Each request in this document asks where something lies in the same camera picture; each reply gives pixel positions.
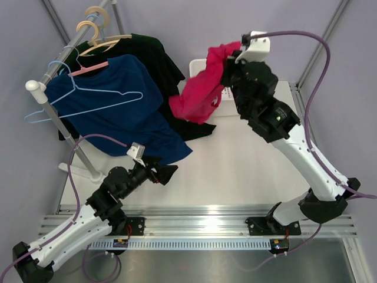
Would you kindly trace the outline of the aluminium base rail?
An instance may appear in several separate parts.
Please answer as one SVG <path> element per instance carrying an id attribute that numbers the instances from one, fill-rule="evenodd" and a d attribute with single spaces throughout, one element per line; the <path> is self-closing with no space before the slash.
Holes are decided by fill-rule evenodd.
<path id="1" fill-rule="evenodd" d="M 124 205 L 127 216 L 145 218 L 144 238 L 249 238 L 245 220 L 265 216 L 271 205 L 207 205 L 207 206 L 142 206 Z M 51 232 L 74 214 L 73 205 L 61 205 L 57 214 L 45 215 L 38 236 Z M 318 225 L 300 220 L 301 236 L 308 238 Z M 351 215 L 342 216 L 322 225 L 318 238 L 357 238 Z"/>

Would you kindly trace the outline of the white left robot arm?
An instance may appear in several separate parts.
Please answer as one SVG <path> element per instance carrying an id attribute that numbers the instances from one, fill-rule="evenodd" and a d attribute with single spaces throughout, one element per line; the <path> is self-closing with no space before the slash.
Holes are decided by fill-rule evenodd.
<path id="1" fill-rule="evenodd" d="M 128 229 L 122 201 L 144 182 L 166 185 L 177 165 L 161 165 L 147 156 L 132 169 L 112 168 L 97 190 L 75 214 L 50 233 L 32 243 L 20 242 L 13 249 L 14 268 L 22 282 L 49 282 L 60 266 L 82 248 L 107 235 Z"/>

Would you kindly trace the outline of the pink t shirt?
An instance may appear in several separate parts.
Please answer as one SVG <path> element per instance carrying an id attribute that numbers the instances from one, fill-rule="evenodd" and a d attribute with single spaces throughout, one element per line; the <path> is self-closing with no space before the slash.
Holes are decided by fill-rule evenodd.
<path id="1" fill-rule="evenodd" d="M 239 50 L 241 43 L 234 41 L 218 47 L 210 47 L 206 58 L 206 68 L 195 77 L 187 80 L 193 89 L 193 109 L 191 120 L 197 124 L 206 122 L 221 103 L 224 86 L 221 78 L 227 57 Z"/>

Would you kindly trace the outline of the silver clothes rack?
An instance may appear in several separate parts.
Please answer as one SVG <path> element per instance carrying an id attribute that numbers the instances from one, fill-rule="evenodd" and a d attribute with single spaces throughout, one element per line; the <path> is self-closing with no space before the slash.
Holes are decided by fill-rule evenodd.
<path id="1" fill-rule="evenodd" d="M 41 80 L 29 80 L 26 82 L 25 88 L 32 94 L 36 102 L 42 106 L 42 112 L 48 115 L 49 120 L 51 120 L 57 127 L 57 129 L 61 132 L 61 134 L 64 136 L 65 141 L 72 146 L 73 152 L 85 167 L 84 169 L 80 169 L 78 167 L 71 166 L 71 161 L 68 161 L 59 165 L 60 170 L 65 171 L 69 174 L 73 173 L 77 176 L 85 177 L 93 183 L 99 183 L 103 180 L 104 174 L 101 171 L 97 171 L 95 169 L 80 145 L 76 144 L 76 141 L 72 137 L 71 133 L 64 126 L 62 120 L 58 117 L 57 113 L 55 112 L 52 105 L 48 102 L 47 96 L 44 93 L 47 84 L 57 74 L 58 70 L 61 68 L 62 63 L 64 63 L 64 61 L 72 53 L 73 48 L 83 39 L 84 35 L 90 29 L 90 25 L 86 24 L 84 27 L 80 27 L 73 38 L 71 40 L 68 40 L 68 34 L 65 32 L 65 29 L 63 29 L 60 18 L 51 1 L 42 1 L 42 4 L 46 7 L 53 23 L 58 27 L 58 31 L 63 32 L 63 42 L 65 43 L 65 47 L 62 49 L 61 53 L 58 55 L 55 61 L 48 65 L 48 70 L 42 76 Z"/>

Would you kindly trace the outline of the beige wooden hanger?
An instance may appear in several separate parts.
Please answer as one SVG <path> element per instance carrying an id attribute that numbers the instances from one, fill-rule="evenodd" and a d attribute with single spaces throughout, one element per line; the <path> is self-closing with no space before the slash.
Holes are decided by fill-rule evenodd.
<path id="1" fill-rule="evenodd" d="M 105 29 L 110 24 L 110 16 L 109 16 L 107 10 L 105 8 L 102 8 L 102 7 L 99 7 L 99 6 L 90 6 L 85 11 L 85 17 L 88 16 L 89 14 L 96 14 L 104 20 L 104 31 L 105 31 Z M 130 39 L 130 38 L 132 38 L 132 35 L 126 35 L 126 34 L 114 35 L 114 36 L 106 37 L 106 41 L 110 40 L 111 38 L 117 38 L 117 37 L 120 37 L 120 39 Z M 101 43 L 100 32 L 99 32 L 99 35 L 97 37 L 97 42 Z"/>
<path id="2" fill-rule="evenodd" d="M 80 56 L 85 56 L 86 54 L 90 53 L 91 51 L 93 51 L 93 50 L 95 50 L 95 49 L 97 49 L 99 47 L 114 45 L 117 42 L 119 42 L 119 40 L 120 40 L 120 37 L 117 37 L 117 38 L 111 38 L 110 40 L 108 40 L 106 42 L 98 43 L 97 42 L 97 37 L 99 35 L 99 29 L 98 29 L 98 27 L 93 22 L 88 21 L 88 20 L 84 20 L 84 21 L 79 22 L 78 25 L 77 25 L 77 27 L 76 27 L 76 31 L 79 31 L 84 25 L 93 27 L 93 29 L 94 29 L 94 35 L 91 38 L 92 47 L 90 47 L 89 49 L 83 51 L 80 54 Z"/>

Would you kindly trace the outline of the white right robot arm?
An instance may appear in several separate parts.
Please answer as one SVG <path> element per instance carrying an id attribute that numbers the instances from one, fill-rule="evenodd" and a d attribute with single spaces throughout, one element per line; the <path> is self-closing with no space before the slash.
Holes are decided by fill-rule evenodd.
<path id="1" fill-rule="evenodd" d="M 302 196 L 278 202 L 264 218 L 249 217 L 251 235 L 300 235 L 301 220 L 319 225 L 340 216 L 361 183 L 339 173 L 305 135 L 305 128 L 292 108 L 274 97 L 277 77 L 264 62 L 247 62 L 229 56 L 221 83 L 230 87 L 242 120 L 266 143 L 278 149 L 309 184 Z"/>

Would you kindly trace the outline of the dark green t shirt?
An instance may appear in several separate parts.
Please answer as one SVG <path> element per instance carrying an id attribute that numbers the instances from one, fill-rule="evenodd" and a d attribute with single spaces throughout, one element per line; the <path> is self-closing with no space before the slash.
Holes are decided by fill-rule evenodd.
<path id="1" fill-rule="evenodd" d="M 71 71 L 77 71 L 81 66 L 89 67 L 125 54 L 135 56 L 145 65 L 151 75 L 159 75 L 160 71 L 165 72 L 168 64 L 172 62 L 166 54 L 163 44 L 158 39 L 145 35 L 132 34 L 127 38 L 119 39 L 111 48 L 102 46 L 84 56 L 78 55 L 92 47 L 90 41 L 84 41 L 72 50 L 65 60 Z"/>

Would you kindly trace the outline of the light blue wire hanger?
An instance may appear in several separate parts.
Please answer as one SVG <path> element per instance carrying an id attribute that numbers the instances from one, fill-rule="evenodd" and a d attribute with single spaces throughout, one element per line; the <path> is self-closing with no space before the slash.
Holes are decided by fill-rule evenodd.
<path id="1" fill-rule="evenodd" d="M 69 71 L 68 75 L 70 76 L 70 80 L 71 80 L 71 84 L 72 84 L 72 90 L 70 90 L 69 92 L 67 92 L 66 94 L 64 94 L 62 97 L 60 97 L 60 98 L 56 99 L 55 101 L 53 101 L 52 104 L 55 104 L 56 102 L 63 100 L 64 98 L 68 97 L 70 94 L 72 94 L 76 90 L 89 91 L 89 92 L 99 92 L 99 93 L 111 93 L 111 94 L 117 94 L 117 95 L 120 95 L 120 96 L 125 96 L 127 94 L 139 94 L 140 95 L 138 98 L 135 98 L 135 99 L 132 99 L 132 100 L 126 100 L 126 101 L 123 101 L 123 102 L 120 102 L 120 103 L 110 104 L 108 106 L 97 107 L 97 108 L 93 108 L 93 109 L 90 109 L 90 110 L 85 110 L 85 111 L 80 111 L 80 112 L 76 112 L 76 113 L 72 113 L 72 114 L 58 116 L 59 119 L 61 119 L 61 118 L 67 118 L 67 117 L 79 116 L 79 115 L 82 115 L 82 114 L 87 114 L 87 113 L 95 112 L 95 111 L 98 111 L 98 110 L 104 110 L 106 108 L 112 108 L 112 107 L 115 107 L 115 106 L 120 106 L 122 104 L 132 103 L 132 102 L 141 100 L 144 97 L 144 94 L 142 92 L 140 92 L 140 91 L 126 91 L 124 93 L 121 93 L 121 92 L 115 91 L 115 90 L 100 90 L 100 89 L 79 87 L 76 84 L 76 82 L 74 81 L 74 79 L 73 79 L 73 73 L 71 72 L 71 69 L 68 66 L 68 64 L 66 64 L 66 63 L 64 63 L 62 61 L 53 60 L 53 61 L 51 61 L 48 64 L 48 67 L 50 67 L 53 64 L 57 64 L 57 63 L 62 64 Z M 39 102 L 42 102 L 42 104 L 47 103 L 48 102 L 48 98 L 47 98 L 46 94 L 44 93 L 45 89 L 42 88 L 42 83 L 40 83 L 38 81 L 32 81 L 32 80 L 30 80 L 30 81 L 27 81 L 27 83 L 26 83 L 25 86 L 27 86 L 27 87 L 30 86 L 31 87 L 32 83 L 36 83 L 36 89 L 29 90 L 29 92 L 32 94 L 33 98 L 38 103 Z"/>

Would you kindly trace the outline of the pink plastic hanger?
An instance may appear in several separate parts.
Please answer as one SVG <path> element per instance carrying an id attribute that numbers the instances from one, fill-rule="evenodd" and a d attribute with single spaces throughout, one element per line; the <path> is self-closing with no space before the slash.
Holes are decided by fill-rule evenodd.
<path id="1" fill-rule="evenodd" d="M 101 68 L 104 68 L 104 67 L 109 66 L 109 62 L 106 61 L 106 62 L 102 62 L 102 63 L 100 63 L 100 64 L 92 65 L 92 66 L 90 66 L 90 67 L 84 67 L 84 66 L 79 62 L 79 60 L 78 60 L 78 57 L 79 57 L 79 55 L 80 55 L 79 50 L 78 50 L 76 47 L 74 47 L 74 46 L 70 46 L 70 45 L 68 45 L 68 47 L 71 47 L 71 48 L 73 48 L 74 50 L 76 50 L 76 52 L 77 52 L 77 56 L 76 56 L 75 60 L 76 60 L 77 64 L 80 66 L 80 69 L 79 69 L 79 70 L 74 71 L 74 72 L 71 72 L 71 71 L 70 71 L 70 73 L 69 73 L 69 76 L 70 76 L 70 77 L 75 77 L 75 76 L 78 76 L 78 75 L 81 75 L 81 74 L 89 73 L 89 72 L 92 72 L 92 71 L 95 71 L 95 70 L 99 70 L 99 69 L 101 69 Z"/>

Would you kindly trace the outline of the beige wooden hanger rear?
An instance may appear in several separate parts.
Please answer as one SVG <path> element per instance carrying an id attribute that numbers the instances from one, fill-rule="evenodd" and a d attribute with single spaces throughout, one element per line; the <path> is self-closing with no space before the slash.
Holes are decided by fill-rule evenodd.
<path id="1" fill-rule="evenodd" d="M 88 16 L 89 14 L 96 14 L 104 20 L 104 31 L 105 31 L 105 29 L 110 24 L 110 16 L 109 16 L 107 10 L 105 8 L 102 8 L 102 7 L 99 7 L 99 6 L 90 6 L 85 11 L 85 17 Z M 132 38 L 132 35 L 126 35 L 126 34 L 114 35 L 114 36 L 106 37 L 106 41 L 110 40 L 111 38 L 117 38 L 117 37 L 120 37 L 120 39 L 130 39 L 130 38 Z M 97 42 L 101 43 L 100 32 L 99 32 L 99 35 L 97 37 Z"/>

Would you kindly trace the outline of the light blue hanger rear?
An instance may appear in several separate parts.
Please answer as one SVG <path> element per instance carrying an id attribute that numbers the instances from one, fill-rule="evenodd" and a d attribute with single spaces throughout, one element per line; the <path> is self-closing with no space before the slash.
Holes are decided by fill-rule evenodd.
<path id="1" fill-rule="evenodd" d="M 106 37 L 105 37 L 105 33 L 104 33 L 104 20 L 96 14 L 89 14 L 88 16 L 86 16 L 85 19 L 88 20 L 90 17 L 95 18 L 100 23 L 98 25 L 98 29 L 99 29 L 99 32 L 100 32 L 101 42 L 106 42 Z"/>

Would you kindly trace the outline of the blue t shirt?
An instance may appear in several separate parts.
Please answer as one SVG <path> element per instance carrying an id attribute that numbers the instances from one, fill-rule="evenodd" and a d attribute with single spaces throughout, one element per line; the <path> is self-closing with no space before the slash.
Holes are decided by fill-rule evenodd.
<path id="1" fill-rule="evenodd" d="M 162 164 L 171 164 L 186 158 L 192 150 L 159 112 L 163 96 L 146 67 L 133 55 L 111 58 L 108 62 L 109 66 L 98 74 L 91 77 L 75 76 L 74 81 L 82 88 L 115 90 L 121 93 L 140 91 L 144 94 L 143 99 L 66 119 L 81 136 L 91 134 L 88 142 L 110 156 L 125 155 L 125 147 L 102 137 L 98 138 L 98 134 L 112 137 L 127 145 L 133 142 L 141 144 L 145 147 L 145 155 L 162 158 Z M 70 76 L 64 73 L 50 81 L 45 94 L 52 104 L 70 90 Z M 60 116 L 63 116 L 139 96 L 76 90 L 52 105 Z"/>

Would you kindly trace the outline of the beige wooden hanger front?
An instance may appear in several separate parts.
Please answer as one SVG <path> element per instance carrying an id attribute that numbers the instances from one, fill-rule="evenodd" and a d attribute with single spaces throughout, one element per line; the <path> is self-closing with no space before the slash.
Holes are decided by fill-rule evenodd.
<path id="1" fill-rule="evenodd" d="M 91 38 L 92 47 L 90 47 L 89 49 L 83 51 L 80 54 L 80 56 L 85 56 L 86 54 L 90 53 L 91 51 L 93 51 L 93 50 L 95 50 L 95 49 L 97 49 L 99 47 L 114 45 L 117 42 L 119 42 L 119 40 L 120 40 L 120 37 L 117 37 L 117 38 L 111 38 L 110 40 L 108 40 L 106 42 L 98 43 L 97 42 L 97 37 L 99 35 L 99 29 L 98 29 L 98 27 L 93 22 L 88 21 L 88 20 L 84 20 L 84 21 L 79 22 L 78 25 L 77 25 L 77 27 L 76 27 L 76 31 L 79 31 L 84 25 L 93 27 L 93 29 L 94 29 L 94 35 Z"/>

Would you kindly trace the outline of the white plastic basket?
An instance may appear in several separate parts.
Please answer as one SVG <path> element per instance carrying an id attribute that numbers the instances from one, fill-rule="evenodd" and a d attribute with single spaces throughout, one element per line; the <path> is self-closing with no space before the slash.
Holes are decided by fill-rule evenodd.
<path id="1" fill-rule="evenodd" d="M 206 59 L 194 59 L 189 65 L 190 78 L 195 77 L 198 73 L 206 68 Z M 225 87 L 221 93 L 221 103 L 211 115 L 212 117 L 238 116 L 233 94 L 229 87 Z"/>

